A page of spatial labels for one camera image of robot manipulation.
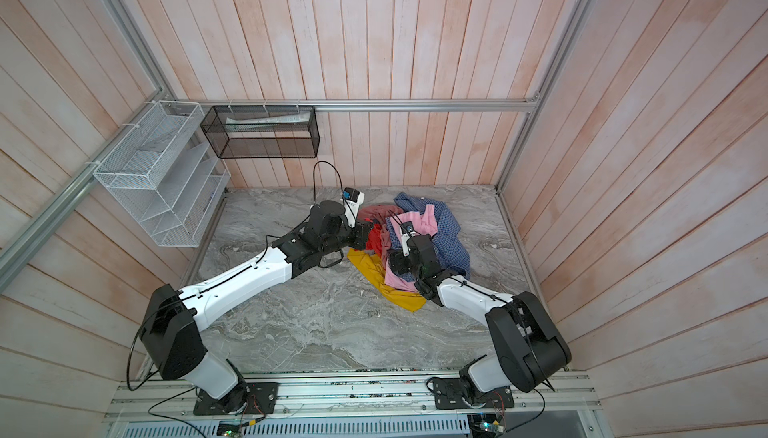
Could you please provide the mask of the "red cloth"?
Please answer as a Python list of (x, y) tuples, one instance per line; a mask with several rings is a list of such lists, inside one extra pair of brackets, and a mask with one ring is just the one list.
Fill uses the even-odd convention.
[(383, 228), (381, 223), (374, 223), (372, 230), (368, 234), (365, 250), (373, 252), (384, 261), (388, 247), (389, 233)]

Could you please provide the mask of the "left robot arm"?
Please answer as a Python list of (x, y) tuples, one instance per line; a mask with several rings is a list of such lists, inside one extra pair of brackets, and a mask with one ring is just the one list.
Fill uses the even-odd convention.
[(218, 318), (257, 294), (316, 267), (347, 247), (362, 248), (372, 224), (358, 219), (365, 194), (345, 188), (339, 201), (324, 200), (284, 236), (268, 242), (257, 256), (180, 290), (157, 288), (136, 339), (165, 380), (183, 379), (225, 414), (241, 411), (248, 384), (229, 361), (210, 352), (201, 338)]

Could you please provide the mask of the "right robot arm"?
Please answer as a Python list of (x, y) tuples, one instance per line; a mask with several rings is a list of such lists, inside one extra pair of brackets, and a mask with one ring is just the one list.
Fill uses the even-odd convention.
[(403, 234), (390, 254), (394, 267), (408, 270), (417, 292), (437, 305), (461, 312), (489, 331), (494, 351), (459, 371), (456, 379), (428, 386), (442, 409), (483, 407), (505, 388), (530, 392), (572, 360), (571, 350), (545, 307), (531, 292), (496, 292), (443, 267), (428, 235)]

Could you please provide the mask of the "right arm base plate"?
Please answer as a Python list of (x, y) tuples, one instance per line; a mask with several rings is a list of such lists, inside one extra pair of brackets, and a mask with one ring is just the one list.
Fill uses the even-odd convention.
[(467, 379), (441, 377), (431, 377), (425, 385), (434, 397), (434, 404), (438, 410), (496, 409), (506, 411), (514, 407), (514, 399), (508, 388), (482, 392)]

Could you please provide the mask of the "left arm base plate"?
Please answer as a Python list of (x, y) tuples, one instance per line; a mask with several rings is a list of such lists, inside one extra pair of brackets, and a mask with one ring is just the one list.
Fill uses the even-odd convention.
[(207, 392), (198, 390), (193, 415), (270, 415), (275, 409), (278, 390), (277, 382), (245, 382), (236, 385), (220, 399), (214, 399)]

